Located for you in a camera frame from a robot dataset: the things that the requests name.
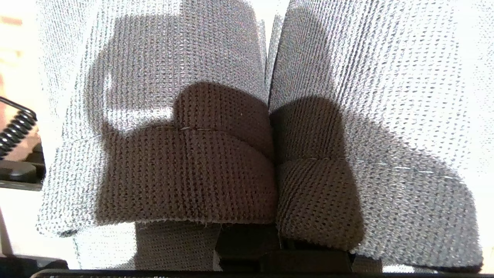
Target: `black spring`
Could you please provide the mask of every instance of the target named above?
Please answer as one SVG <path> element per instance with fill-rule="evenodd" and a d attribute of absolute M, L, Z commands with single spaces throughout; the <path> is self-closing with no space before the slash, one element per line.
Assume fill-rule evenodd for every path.
<path fill-rule="evenodd" d="M 0 101 L 19 110 L 7 127 L 0 133 L 0 160 L 3 160 L 36 125 L 36 113 L 20 104 L 0 96 Z"/>

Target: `coil spring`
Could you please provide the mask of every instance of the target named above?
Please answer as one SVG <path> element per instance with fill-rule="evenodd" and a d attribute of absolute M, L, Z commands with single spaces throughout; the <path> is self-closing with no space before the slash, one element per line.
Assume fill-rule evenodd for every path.
<path fill-rule="evenodd" d="M 36 113 L 32 110 L 5 97 L 0 96 L 0 101 L 19 110 L 14 119 L 0 133 L 0 160 L 3 160 L 26 137 L 29 131 L 33 129 L 33 126 L 36 125 L 37 118 Z"/>

